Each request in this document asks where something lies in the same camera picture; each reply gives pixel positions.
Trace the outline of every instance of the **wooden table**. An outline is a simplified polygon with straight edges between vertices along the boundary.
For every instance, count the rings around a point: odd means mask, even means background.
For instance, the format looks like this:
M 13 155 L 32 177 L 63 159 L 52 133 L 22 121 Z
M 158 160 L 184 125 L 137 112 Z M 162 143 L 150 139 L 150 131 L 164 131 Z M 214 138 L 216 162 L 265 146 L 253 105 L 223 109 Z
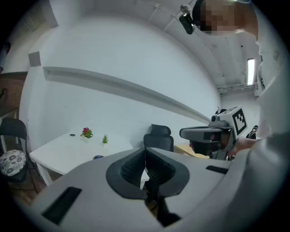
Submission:
M 197 157 L 197 158 L 209 159 L 209 156 L 205 156 L 202 154 L 196 154 L 188 144 L 175 145 L 174 151 L 177 153 L 180 153 L 180 154 L 187 154 L 187 155 Z
M 0 106 L 0 125 L 2 120 L 10 115 L 14 115 L 14 118 L 17 118 L 18 108 L 14 106 Z M 1 143 L 4 153 L 7 152 L 6 143 L 4 136 L 1 135 Z
M 80 131 L 71 131 L 30 153 L 46 185 L 52 183 L 47 169 L 64 175 L 80 164 L 92 160 L 96 155 L 109 156 L 133 149 L 131 143 L 122 136 L 109 134 L 109 143 L 103 147 L 103 134 L 98 135 L 93 131 L 94 136 L 90 139 L 80 137 L 80 134 Z M 144 171 L 141 177 L 141 189 L 147 180 L 149 176 Z

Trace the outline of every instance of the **blue round object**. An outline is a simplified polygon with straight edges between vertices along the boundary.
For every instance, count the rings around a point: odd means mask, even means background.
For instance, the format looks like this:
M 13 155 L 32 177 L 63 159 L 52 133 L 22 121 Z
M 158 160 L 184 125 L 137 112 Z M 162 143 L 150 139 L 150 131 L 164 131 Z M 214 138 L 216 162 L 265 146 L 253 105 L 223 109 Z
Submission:
M 102 155 L 96 155 L 96 156 L 94 156 L 93 160 L 96 160 L 96 159 L 101 158 L 101 157 L 103 157 L 103 156 Z

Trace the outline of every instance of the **chair seat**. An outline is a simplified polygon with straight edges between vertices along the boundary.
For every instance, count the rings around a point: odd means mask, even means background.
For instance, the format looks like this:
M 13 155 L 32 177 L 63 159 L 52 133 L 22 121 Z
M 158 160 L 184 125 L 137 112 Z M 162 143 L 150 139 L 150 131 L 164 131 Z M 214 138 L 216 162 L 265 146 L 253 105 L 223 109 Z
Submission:
M 25 166 L 26 157 L 23 151 L 10 150 L 0 157 L 0 171 L 5 176 L 19 173 Z

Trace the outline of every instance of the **ceiling light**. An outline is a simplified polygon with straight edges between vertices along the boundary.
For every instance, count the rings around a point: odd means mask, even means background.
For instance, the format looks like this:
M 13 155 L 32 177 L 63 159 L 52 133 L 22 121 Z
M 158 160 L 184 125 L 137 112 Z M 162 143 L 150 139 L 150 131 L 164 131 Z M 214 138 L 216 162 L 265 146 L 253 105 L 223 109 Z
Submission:
M 248 60 L 248 85 L 252 85 L 254 81 L 255 60 Z

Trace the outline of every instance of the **green plant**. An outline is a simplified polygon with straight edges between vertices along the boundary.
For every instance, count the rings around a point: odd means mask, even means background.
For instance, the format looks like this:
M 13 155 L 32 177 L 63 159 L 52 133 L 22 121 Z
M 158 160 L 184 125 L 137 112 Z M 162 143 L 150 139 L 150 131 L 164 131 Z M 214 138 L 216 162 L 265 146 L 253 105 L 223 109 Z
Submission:
M 82 134 L 80 135 L 81 137 L 86 137 L 86 138 L 92 138 L 93 134 L 92 131 L 89 128 L 84 128 L 82 131 Z
M 104 135 L 102 143 L 108 143 L 108 136 Z

